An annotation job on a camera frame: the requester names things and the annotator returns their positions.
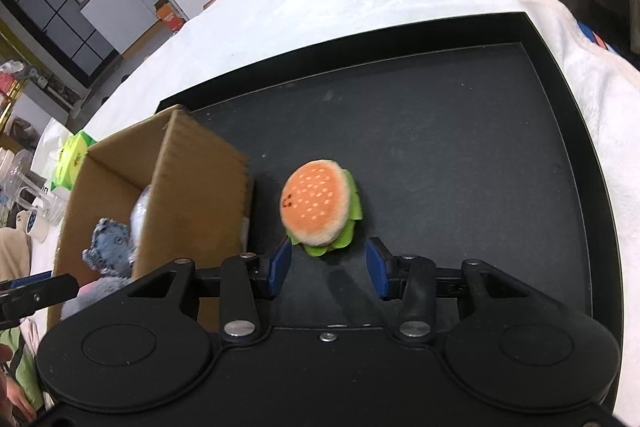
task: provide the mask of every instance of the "blue gripper pad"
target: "blue gripper pad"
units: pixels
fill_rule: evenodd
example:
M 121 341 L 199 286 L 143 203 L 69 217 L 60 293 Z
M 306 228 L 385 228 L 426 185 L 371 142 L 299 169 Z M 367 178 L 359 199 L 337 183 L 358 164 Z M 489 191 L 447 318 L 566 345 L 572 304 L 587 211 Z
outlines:
M 271 259 L 269 267 L 269 295 L 271 297 L 277 296 L 280 288 L 282 288 L 282 284 L 289 272 L 289 266 L 291 266 L 292 250 L 291 240 L 287 237 L 276 252 L 276 255 Z
M 365 245 L 365 256 L 373 288 L 376 290 L 378 297 L 384 299 L 389 293 L 389 279 L 386 276 L 385 260 L 371 241 L 367 241 Z

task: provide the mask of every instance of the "stuffed toy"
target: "stuffed toy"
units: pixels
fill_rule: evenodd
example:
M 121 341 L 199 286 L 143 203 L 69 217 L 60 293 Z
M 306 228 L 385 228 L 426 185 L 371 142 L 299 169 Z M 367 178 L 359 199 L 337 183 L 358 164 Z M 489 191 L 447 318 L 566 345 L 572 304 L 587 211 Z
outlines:
M 61 319 L 66 319 L 71 315 L 78 313 L 80 310 L 95 304 L 100 299 L 104 299 L 107 295 L 124 288 L 131 282 L 131 279 L 121 279 L 120 277 L 103 277 L 97 281 L 90 282 L 80 288 L 78 297 L 68 300 L 62 305 L 60 313 Z
M 131 277 L 136 249 L 129 244 L 129 227 L 103 217 L 95 226 L 91 248 L 82 260 L 92 270 L 108 277 Z

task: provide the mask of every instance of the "plush hamburger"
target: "plush hamburger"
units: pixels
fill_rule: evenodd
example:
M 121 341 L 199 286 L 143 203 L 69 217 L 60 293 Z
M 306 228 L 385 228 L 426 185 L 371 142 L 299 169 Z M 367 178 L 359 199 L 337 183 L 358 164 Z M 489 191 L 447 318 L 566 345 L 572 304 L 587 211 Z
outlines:
M 284 185 L 280 217 L 291 242 L 313 257 L 346 247 L 355 221 L 362 219 L 351 173 L 331 160 L 303 165 Z

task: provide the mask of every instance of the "orange box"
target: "orange box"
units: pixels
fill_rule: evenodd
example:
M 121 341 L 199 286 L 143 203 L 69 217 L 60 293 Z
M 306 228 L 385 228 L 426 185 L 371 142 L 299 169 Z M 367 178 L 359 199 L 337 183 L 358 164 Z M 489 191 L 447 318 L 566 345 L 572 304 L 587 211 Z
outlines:
M 184 19 L 180 17 L 169 4 L 168 0 L 159 0 L 156 4 L 156 15 L 174 33 L 184 26 Z

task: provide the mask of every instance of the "cardboard box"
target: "cardboard box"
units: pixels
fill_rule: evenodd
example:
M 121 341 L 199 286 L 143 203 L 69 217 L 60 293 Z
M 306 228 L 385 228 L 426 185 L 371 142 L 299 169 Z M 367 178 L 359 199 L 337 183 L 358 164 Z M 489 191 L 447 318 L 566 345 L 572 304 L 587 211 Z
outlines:
M 179 257 L 203 268 L 244 251 L 252 196 L 247 159 L 175 106 L 89 147 L 66 208 L 54 275 L 70 273 L 80 286 L 98 279 L 82 261 L 96 223 L 128 223 L 147 185 L 134 279 Z M 198 321 L 209 331 L 218 329 L 217 301 L 200 302 Z M 60 320 L 61 307 L 49 308 L 47 329 Z
M 184 19 L 171 6 L 168 0 L 159 0 L 154 7 L 156 16 L 174 33 L 184 26 Z

